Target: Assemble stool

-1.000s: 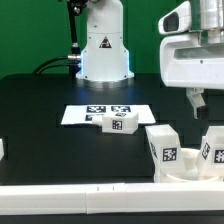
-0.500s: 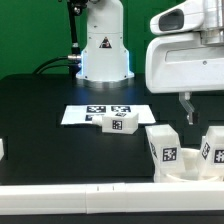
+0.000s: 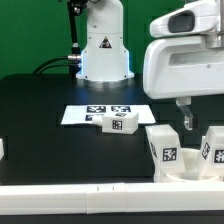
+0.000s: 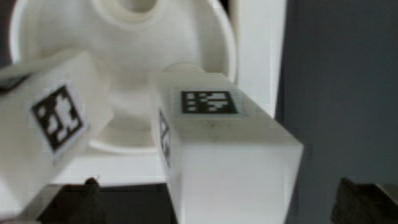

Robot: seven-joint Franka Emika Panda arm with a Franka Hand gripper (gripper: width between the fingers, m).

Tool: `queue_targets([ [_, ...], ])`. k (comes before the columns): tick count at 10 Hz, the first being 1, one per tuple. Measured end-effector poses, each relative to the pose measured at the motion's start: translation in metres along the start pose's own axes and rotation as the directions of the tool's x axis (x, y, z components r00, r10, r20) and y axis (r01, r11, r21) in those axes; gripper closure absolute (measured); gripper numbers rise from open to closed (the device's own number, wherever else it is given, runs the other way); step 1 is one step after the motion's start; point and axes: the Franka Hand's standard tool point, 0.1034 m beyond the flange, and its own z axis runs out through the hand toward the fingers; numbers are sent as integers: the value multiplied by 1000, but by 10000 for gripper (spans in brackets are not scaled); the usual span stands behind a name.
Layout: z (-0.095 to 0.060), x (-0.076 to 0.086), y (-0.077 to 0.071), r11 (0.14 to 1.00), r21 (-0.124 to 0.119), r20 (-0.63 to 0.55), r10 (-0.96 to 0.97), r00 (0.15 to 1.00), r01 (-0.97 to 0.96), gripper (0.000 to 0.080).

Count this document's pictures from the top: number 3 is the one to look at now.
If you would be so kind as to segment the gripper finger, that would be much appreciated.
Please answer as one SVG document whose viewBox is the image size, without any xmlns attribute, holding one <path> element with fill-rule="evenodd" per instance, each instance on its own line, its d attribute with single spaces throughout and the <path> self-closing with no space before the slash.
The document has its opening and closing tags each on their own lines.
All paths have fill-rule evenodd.
<svg viewBox="0 0 224 224">
<path fill-rule="evenodd" d="M 184 115 L 184 126 L 187 130 L 193 129 L 193 114 L 189 109 L 191 105 L 191 98 L 190 97 L 178 97 L 176 99 L 176 105 L 182 111 Z"/>
</svg>

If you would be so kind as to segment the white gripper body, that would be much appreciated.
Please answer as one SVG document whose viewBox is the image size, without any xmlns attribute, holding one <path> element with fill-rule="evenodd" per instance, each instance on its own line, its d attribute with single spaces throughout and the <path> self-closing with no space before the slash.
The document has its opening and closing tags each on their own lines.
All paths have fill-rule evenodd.
<svg viewBox="0 0 224 224">
<path fill-rule="evenodd" d="M 224 93 L 224 0 L 196 0 L 155 19 L 143 88 L 152 99 Z"/>
</svg>

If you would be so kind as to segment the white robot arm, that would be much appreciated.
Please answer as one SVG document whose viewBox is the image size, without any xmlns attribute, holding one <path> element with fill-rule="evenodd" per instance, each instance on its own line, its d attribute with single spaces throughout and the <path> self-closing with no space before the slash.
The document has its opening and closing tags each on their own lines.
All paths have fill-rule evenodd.
<svg viewBox="0 0 224 224">
<path fill-rule="evenodd" d="M 151 22 L 155 38 L 146 49 L 143 89 L 152 99 L 174 98 L 193 128 L 193 96 L 224 93 L 224 0 L 196 0 Z M 89 0 L 87 45 L 77 78 L 95 88 L 114 87 L 134 77 L 123 44 L 119 0 Z"/>
</svg>

